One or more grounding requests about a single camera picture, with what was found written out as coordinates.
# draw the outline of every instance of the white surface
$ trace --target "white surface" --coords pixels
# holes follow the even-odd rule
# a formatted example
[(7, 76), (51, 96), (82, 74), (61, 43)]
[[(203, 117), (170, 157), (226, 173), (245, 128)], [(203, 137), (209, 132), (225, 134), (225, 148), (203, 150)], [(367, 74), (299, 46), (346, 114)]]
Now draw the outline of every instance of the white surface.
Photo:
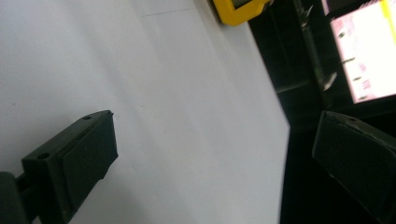
[(0, 170), (104, 109), (120, 156), (71, 223), (278, 222), (289, 125), (246, 24), (204, 0), (1, 1)]

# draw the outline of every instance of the dark background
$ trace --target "dark background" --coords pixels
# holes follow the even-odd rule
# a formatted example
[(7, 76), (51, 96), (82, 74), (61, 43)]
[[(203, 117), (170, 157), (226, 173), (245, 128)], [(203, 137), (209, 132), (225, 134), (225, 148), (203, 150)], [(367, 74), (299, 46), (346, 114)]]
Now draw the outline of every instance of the dark background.
[[(312, 6), (309, 17), (302, 18), (296, 2), (275, 0), (249, 22), (290, 123), (280, 223), (377, 223), (311, 153), (322, 110), (361, 119), (396, 136), (396, 98), (353, 105), (332, 36), (332, 15), (324, 16), (320, 0), (302, 0), (299, 4), (304, 10)], [(313, 44), (302, 28), (306, 21)], [(317, 58), (312, 57), (312, 46)], [(327, 91), (318, 84), (318, 67), (325, 76), (338, 74)]]

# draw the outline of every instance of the black bracket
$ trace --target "black bracket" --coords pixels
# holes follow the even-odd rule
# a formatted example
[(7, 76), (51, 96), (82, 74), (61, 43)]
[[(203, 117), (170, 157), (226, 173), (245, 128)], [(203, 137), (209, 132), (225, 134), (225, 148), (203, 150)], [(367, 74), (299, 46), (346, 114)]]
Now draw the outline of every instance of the black bracket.
[(0, 223), (68, 223), (117, 157), (111, 111), (77, 120), (22, 159), (23, 175), (0, 172)]
[(367, 212), (396, 223), (396, 139), (352, 117), (324, 111), (313, 157)]

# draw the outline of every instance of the screw hole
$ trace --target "screw hole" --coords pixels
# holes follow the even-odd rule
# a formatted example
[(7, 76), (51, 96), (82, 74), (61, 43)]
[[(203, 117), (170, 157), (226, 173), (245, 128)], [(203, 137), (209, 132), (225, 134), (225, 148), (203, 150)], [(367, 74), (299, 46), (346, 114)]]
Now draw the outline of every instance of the screw hole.
[(43, 153), (43, 154), (38, 155), (37, 158), (38, 158), (39, 160), (44, 160), (44, 159), (48, 158), (49, 156), (50, 156), (50, 154), (47, 153), (47, 152), (45, 152), (45, 153)]

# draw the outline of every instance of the illuminated screen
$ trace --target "illuminated screen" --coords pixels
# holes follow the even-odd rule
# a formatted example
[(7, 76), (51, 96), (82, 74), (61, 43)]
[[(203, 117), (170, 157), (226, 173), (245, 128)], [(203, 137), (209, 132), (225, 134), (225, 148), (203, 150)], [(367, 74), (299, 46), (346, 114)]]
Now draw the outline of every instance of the illuminated screen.
[(372, 1), (331, 22), (353, 102), (396, 94), (396, 0)]

